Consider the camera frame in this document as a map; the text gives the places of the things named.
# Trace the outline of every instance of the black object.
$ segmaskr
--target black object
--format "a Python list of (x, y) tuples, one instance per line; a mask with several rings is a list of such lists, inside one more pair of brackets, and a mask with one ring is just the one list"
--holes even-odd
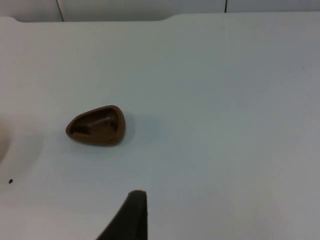
[(147, 239), (147, 193), (135, 190), (128, 194), (118, 213), (96, 240)]

